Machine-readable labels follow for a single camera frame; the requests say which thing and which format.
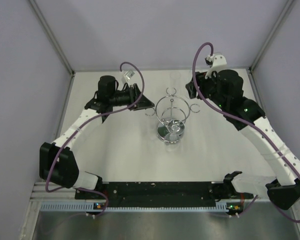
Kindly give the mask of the chrome wine glass rack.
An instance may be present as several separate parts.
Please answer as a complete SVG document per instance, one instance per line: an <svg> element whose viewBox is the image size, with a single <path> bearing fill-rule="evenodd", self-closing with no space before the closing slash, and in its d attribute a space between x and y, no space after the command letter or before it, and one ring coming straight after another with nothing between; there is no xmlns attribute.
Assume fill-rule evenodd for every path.
<svg viewBox="0 0 300 240"><path fill-rule="evenodd" d="M190 115L198 114L200 111L201 111L201 107L199 104L197 103L191 104L186 100L185 97L177 95L177 93L171 94L170 88L168 87L165 90L165 95L157 101L154 107L145 110L145 116L146 119L148 120L148 131L150 133L150 136L158 138L157 136L158 123L164 123L171 119L177 119L183 121L185 124L185 131L186 131L186 121L188 120ZM173 147L177 147L180 144L180 142L177 144L165 144L164 142L162 143L164 143L168 147L173 148Z"/></svg>

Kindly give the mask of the clear wine glass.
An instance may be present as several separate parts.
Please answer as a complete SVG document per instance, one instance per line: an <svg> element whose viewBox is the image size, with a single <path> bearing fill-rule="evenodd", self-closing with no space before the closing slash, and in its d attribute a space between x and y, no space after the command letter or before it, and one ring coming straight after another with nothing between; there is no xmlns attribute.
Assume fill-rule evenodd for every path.
<svg viewBox="0 0 300 240"><path fill-rule="evenodd" d="M178 144L185 133L185 123L178 119L170 119L157 124L157 137L166 145Z"/></svg>

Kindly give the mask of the clear champagne flute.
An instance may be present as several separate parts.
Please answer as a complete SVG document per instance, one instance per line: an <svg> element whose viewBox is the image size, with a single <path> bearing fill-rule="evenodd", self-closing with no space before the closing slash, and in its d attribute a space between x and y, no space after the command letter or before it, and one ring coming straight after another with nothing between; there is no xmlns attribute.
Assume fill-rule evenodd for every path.
<svg viewBox="0 0 300 240"><path fill-rule="evenodd" d="M179 89L181 83L181 73L179 71L171 71L170 72L170 92L175 95Z"/></svg>

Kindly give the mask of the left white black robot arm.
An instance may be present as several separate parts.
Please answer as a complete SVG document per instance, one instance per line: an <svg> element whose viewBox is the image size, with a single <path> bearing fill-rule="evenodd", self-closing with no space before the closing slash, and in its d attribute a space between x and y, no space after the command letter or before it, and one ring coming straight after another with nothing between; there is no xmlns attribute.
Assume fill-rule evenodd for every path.
<svg viewBox="0 0 300 240"><path fill-rule="evenodd" d="M94 130L101 126L115 107L138 111L153 108L155 105L143 95L135 83L125 83L122 89L114 76L101 76L97 91L87 102L77 120L53 142L45 142L39 149L39 176L47 183L60 188L86 189L92 198L99 198L104 191L102 178L79 168L76 153Z"/></svg>

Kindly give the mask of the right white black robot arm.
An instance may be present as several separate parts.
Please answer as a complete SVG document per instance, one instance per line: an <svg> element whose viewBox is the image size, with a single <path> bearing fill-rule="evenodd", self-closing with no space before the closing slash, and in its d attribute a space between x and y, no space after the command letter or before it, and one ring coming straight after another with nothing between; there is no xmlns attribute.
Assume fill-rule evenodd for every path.
<svg viewBox="0 0 300 240"><path fill-rule="evenodd" d="M288 210L300 199L300 160L290 151L272 128L263 109L244 96L244 80L231 69L196 72L186 84L191 99L204 97L222 111L225 119L258 150L274 172L273 176L257 176L235 171L224 177L223 192L229 198L240 193L258 195L279 209Z"/></svg>

